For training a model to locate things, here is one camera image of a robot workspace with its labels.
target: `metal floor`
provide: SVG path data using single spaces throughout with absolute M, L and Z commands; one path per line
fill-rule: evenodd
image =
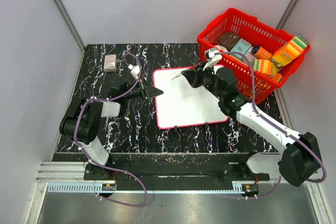
M 270 189 L 263 185 L 260 194 Z M 143 200 L 140 194 L 112 197 L 129 203 Z M 131 208 L 100 201 L 92 194 L 47 193 L 38 223 L 318 223 L 305 186 L 282 184 L 269 198 L 248 201 L 210 194 L 157 194 L 149 199 L 146 207 Z

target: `whiteboard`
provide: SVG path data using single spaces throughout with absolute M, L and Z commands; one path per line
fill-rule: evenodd
M 62 0 L 86 44 L 196 42 L 230 7 L 276 27 L 290 0 Z
M 154 86 L 163 91 L 155 97 L 157 124 L 162 130 L 227 120 L 220 111 L 218 98 L 205 88 L 192 88 L 183 76 L 172 80 L 188 68 L 158 69 L 153 73 Z

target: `table surface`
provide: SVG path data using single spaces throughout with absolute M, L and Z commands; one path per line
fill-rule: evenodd
M 79 71 L 74 95 L 82 98 L 107 98 L 111 86 L 126 80 L 132 82 L 122 55 L 138 56 L 143 77 L 152 83 L 154 70 L 194 65 L 199 62 L 198 44 L 102 44 L 88 45 Z M 116 54 L 115 73 L 102 70 L 104 55 Z M 274 94 L 259 107 L 282 122 Z M 160 130 L 156 121 L 155 101 L 129 101 L 126 114 L 119 118 L 101 120 L 99 139 L 111 153 L 239 153 L 275 152 L 276 150 L 250 128 L 229 118 L 227 122 L 207 127 L 191 126 Z M 73 142 L 61 137 L 57 153 L 78 153 Z

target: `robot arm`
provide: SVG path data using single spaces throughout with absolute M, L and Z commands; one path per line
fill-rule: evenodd
M 248 168 L 255 174 L 280 174 L 294 186 L 300 186 L 320 165 L 300 144 L 289 138 L 293 135 L 308 146 L 320 159 L 321 154 L 317 139 L 307 132 L 301 135 L 277 122 L 261 110 L 254 110 L 251 101 L 237 90 L 237 78 L 230 68 L 219 68 L 216 72 L 213 66 L 221 59 L 216 48 L 207 50 L 208 62 L 181 72 L 193 88 L 203 86 L 219 99 L 221 111 L 238 122 L 250 127 L 265 138 L 279 152 L 279 154 L 255 154 L 248 161 Z M 270 120 L 273 126 L 263 118 Z
M 139 74 L 139 67 L 129 65 L 129 69 L 131 70 L 132 77 L 137 79 Z M 131 85 L 126 82 L 120 87 L 111 87 L 111 98 L 124 94 L 127 90 L 130 89 L 130 87 Z M 108 100 L 106 100 L 106 102 L 93 101 L 92 103 L 88 104 L 80 121 L 77 133 L 78 142 L 82 145 L 80 148 L 84 148 L 89 156 L 98 164 L 111 165 L 112 158 L 103 148 L 98 138 L 100 119 L 108 116 L 117 117 L 123 115 L 126 110 L 127 101 L 130 99 L 140 97 L 143 100 L 147 100 L 160 94 L 163 94 L 163 91 L 149 85 L 145 80 L 140 78 L 137 86 L 127 95 L 113 102 Z M 70 106 L 68 107 L 68 110 L 66 111 L 59 126 L 60 134 L 71 139 L 72 141 L 74 139 L 74 132 L 78 115 L 85 102 L 86 99 L 73 97 Z

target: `white wall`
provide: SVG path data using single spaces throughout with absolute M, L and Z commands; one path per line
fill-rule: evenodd
M 79 59 L 52 0 L 0 0 L 0 223 L 23 217 Z
M 301 0 L 285 26 L 311 43 L 300 69 L 283 87 L 296 128 L 319 141 L 328 177 L 323 183 L 336 217 L 336 2 Z
M 83 41 L 196 42 L 216 16 L 236 7 L 275 27 L 290 0 L 62 0 Z

